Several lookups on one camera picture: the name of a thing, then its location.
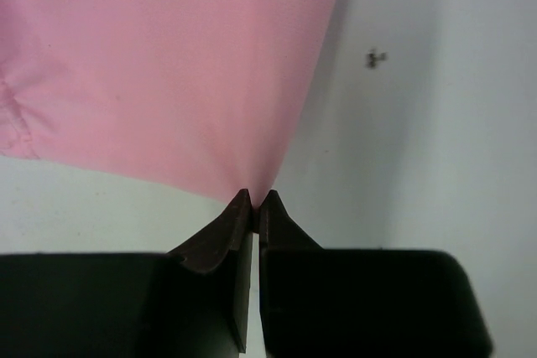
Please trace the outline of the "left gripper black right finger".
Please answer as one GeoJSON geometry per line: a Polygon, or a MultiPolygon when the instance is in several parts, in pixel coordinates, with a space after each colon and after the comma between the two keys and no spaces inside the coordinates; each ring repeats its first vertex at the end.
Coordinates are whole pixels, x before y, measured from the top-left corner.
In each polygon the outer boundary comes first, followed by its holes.
{"type": "Polygon", "coordinates": [[[259,297],[271,357],[489,357],[469,277],[442,251],[325,249],[276,191],[259,209],[259,297]]]}

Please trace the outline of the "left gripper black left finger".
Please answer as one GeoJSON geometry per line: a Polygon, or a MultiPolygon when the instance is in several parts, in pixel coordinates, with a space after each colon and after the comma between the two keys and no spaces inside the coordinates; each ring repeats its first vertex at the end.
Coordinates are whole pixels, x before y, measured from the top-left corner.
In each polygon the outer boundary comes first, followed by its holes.
{"type": "Polygon", "coordinates": [[[252,215],[242,189],[166,253],[2,255],[2,356],[238,356],[248,329],[252,215]]]}

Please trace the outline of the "pink t shirt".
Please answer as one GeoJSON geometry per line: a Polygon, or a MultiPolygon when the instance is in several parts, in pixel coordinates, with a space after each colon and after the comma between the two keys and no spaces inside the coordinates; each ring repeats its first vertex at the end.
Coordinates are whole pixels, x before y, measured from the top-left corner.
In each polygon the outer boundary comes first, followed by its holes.
{"type": "Polygon", "coordinates": [[[272,187],[336,0],[1,0],[1,153],[272,187]]]}

